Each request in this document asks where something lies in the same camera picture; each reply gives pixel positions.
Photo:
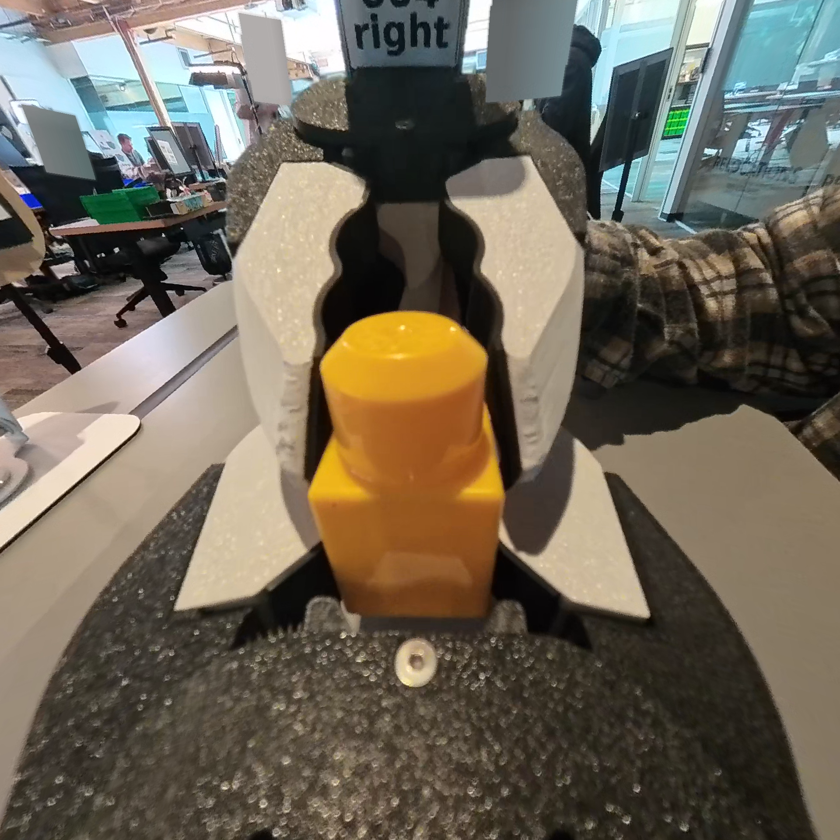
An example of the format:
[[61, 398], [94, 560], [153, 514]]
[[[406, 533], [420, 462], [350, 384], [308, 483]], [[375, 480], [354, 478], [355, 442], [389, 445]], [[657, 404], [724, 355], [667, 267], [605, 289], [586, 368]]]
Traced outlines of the long wooden desk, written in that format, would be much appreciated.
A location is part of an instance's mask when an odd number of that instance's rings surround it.
[[74, 223], [52, 226], [49, 232], [56, 238], [65, 240], [82, 237], [110, 237], [116, 241], [117, 248], [124, 248], [128, 243], [140, 238], [152, 238], [169, 231], [181, 232], [186, 240], [197, 245], [207, 238], [218, 241], [215, 252], [224, 256], [222, 267], [226, 270], [206, 269], [211, 277], [228, 277], [232, 270], [232, 255], [225, 237], [226, 202], [210, 202], [189, 213], [164, 217], [155, 217], [136, 223], [98, 224], [92, 218], [84, 218]]

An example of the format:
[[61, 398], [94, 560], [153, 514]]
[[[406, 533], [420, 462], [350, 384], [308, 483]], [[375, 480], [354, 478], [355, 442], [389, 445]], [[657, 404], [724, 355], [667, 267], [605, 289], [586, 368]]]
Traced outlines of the green storage bins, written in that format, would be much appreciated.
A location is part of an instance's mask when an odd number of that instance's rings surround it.
[[79, 200], [87, 215], [98, 224], [122, 224], [150, 219], [148, 207], [158, 203], [161, 197], [152, 185], [146, 185], [82, 195]]

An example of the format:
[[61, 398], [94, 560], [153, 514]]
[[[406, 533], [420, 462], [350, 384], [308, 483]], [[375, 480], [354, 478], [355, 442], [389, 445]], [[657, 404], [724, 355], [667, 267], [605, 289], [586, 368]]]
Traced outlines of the black office chair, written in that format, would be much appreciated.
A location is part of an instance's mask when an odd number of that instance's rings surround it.
[[176, 302], [185, 301], [190, 295], [201, 295], [205, 286], [173, 282], [163, 269], [166, 260], [176, 255], [177, 244], [164, 237], [140, 238], [121, 248], [127, 274], [140, 282], [140, 288], [127, 297], [121, 309], [113, 316], [113, 324], [120, 330], [128, 328], [125, 317], [136, 312], [138, 306], [150, 301], [161, 319], [175, 313]]

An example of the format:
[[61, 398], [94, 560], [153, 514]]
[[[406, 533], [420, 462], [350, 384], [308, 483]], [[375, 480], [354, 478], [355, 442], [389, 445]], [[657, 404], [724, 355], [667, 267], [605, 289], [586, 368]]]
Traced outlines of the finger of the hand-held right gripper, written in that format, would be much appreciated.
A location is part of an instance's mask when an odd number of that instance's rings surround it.
[[479, 278], [500, 302], [520, 469], [533, 479], [564, 420], [578, 361], [583, 248], [528, 156], [449, 178], [449, 203], [480, 235]]
[[238, 247], [234, 303], [251, 402], [280, 472], [305, 479], [316, 307], [340, 275], [334, 236], [369, 196], [356, 174], [282, 164]]

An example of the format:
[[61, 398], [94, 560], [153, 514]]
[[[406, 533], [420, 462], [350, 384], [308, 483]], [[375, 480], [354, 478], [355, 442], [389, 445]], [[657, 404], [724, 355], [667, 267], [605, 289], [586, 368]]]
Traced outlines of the black floor sign display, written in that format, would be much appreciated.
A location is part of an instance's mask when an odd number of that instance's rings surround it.
[[599, 129], [601, 150], [595, 159], [600, 174], [617, 166], [623, 169], [612, 211], [615, 222], [623, 220], [632, 164], [650, 152], [673, 52], [669, 47], [613, 69], [605, 117]]

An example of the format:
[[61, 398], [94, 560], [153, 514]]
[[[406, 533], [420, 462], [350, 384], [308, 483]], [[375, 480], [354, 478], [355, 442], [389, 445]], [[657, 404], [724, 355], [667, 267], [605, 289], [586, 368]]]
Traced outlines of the person's plaid shirt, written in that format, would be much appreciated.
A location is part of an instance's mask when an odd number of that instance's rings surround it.
[[788, 430], [835, 477], [839, 478], [839, 394], [813, 413], [786, 423]]

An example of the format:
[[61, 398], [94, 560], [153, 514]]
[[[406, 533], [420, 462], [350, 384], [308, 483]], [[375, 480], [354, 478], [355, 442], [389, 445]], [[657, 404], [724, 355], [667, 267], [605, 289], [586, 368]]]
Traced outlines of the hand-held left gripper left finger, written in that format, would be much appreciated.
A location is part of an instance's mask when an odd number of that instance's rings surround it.
[[308, 483], [279, 467], [266, 433], [255, 427], [224, 463], [174, 609], [253, 605], [318, 543]]

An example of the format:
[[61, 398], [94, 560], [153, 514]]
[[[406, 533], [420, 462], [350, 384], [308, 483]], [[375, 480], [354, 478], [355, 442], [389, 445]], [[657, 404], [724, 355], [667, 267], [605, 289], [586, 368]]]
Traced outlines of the yellow one-stud block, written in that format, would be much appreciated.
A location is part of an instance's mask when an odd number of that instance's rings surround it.
[[487, 368], [427, 311], [357, 321], [322, 358], [332, 434], [308, 502], [351, 613], [488, 615], [505, 490]]

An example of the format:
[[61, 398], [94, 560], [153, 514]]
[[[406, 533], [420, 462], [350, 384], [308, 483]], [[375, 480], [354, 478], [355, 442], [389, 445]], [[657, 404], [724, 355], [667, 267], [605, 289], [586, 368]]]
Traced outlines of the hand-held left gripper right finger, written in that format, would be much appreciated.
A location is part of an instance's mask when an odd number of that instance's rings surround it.
[[635, 623], [650, 609], [605, 473], [575, 438], [509, 489], [500, 540], [576, 612]]

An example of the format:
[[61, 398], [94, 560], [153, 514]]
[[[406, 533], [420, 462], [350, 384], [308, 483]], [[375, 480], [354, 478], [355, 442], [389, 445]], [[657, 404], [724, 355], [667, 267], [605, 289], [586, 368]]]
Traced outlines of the pair of desk monitors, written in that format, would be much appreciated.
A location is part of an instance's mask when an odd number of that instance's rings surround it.
[[146, 128], [146, 144], [154, 161], [174, 175], [215, 176], [217, 165], [198, 122], [175, 122], [171, 127]]

